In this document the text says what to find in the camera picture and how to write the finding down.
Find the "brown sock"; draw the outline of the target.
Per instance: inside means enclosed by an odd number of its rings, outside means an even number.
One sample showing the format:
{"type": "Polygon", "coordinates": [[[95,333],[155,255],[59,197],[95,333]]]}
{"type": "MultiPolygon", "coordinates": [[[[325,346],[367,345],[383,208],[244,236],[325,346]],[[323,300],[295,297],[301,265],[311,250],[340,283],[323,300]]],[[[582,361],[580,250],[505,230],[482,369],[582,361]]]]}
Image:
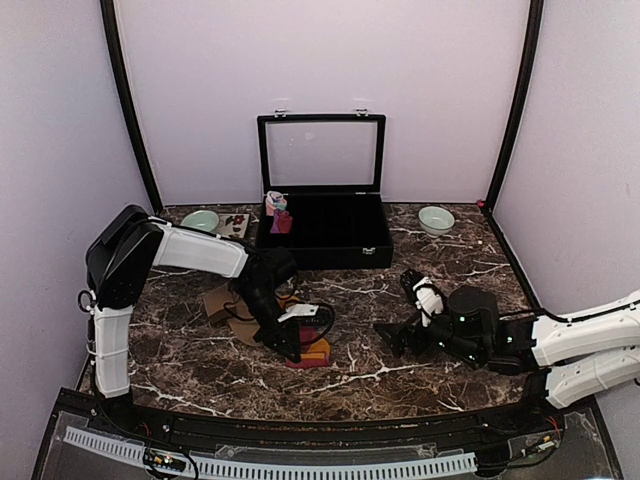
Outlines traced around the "brown sock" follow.
{"type": "Polygon", "coordinates": [[[206,316],[212,325],[226,324],[242,343],[263,346],[254,336],[259,330],[258,322],[249,312],[246,303],[230,289],[228,283],[205,292],[202,296],[206,316]]]}

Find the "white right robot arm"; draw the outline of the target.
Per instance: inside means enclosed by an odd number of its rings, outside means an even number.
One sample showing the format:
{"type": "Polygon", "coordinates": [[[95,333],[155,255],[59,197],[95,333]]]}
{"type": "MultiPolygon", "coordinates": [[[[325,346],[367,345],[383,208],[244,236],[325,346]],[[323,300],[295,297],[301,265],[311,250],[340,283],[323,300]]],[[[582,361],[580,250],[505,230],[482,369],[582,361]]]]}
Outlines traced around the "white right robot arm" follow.
{"type": "Polygon", "coordinates": [[[474,286],[445,295],[413,269],[400,283],[414,314],[374,326],[392,354],[440,350],[473,368],[525,375],[526,399],[510,413],[521,434],[547,420],[549,405],[563,409],[639,376],[638,292],[559,316],[545,309],[502,313],[493,293],[474,286]]]}

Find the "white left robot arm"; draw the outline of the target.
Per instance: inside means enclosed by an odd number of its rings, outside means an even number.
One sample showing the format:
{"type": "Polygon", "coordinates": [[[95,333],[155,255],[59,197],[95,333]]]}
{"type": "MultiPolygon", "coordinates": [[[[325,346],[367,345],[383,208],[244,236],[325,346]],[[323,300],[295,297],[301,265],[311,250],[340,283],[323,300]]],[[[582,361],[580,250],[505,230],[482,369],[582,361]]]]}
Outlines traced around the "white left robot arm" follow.
{"type": "Polygon", "coordinates": [[[226,278],[256,322],[253,340],[298,363],[304,348],[322,340],[335,324],[326,303],[284,300],[277,289],[296,274],[293,256],[282,248],[261,252],[240,239],[175,226],[126,206],[85,255],[87,297],[81,309],[91,316],[88,351],[93,389],[109,399],[101,417],[120,436],[141,427],[140,412],[119,398],[130,392],[129,324],[149,272],[156,266],[207,272],[226,278]]]}

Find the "magenta striped sock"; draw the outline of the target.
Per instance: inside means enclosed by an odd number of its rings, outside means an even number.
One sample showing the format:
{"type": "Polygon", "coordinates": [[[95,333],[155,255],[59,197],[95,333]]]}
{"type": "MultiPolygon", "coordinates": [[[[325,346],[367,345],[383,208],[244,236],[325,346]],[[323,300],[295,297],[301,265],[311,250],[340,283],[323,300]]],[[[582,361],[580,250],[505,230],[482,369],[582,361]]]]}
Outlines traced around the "magenta striped sock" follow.
{"type": "Polygon", "coordinates": [[[288,368],[301,370],[322,368],[330,365],[330,356],[331,347],[329,342],[326,339],[320,339],[301,353],[301,360],[298,363],[287,359],[285,365],[288,368]]]}

